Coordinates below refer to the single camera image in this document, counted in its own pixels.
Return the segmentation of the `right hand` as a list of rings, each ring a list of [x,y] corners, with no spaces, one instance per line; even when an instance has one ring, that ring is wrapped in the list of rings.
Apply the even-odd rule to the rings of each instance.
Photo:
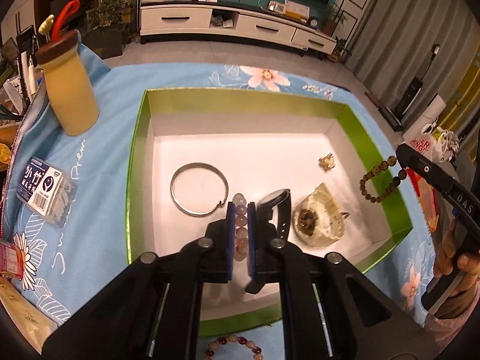
[[[464,273],[464,277],[451,292],[450,297],[469,291],[479,279],[479,253],[462,253],[454,262],[456,254],[455,229],[456,220],[453,219],[448,229],[443,233],[442,241],[436,248],[436,257],[433,265],[435,278],[440,278],[442,275],[450,275],[454,267],[457,267]]]

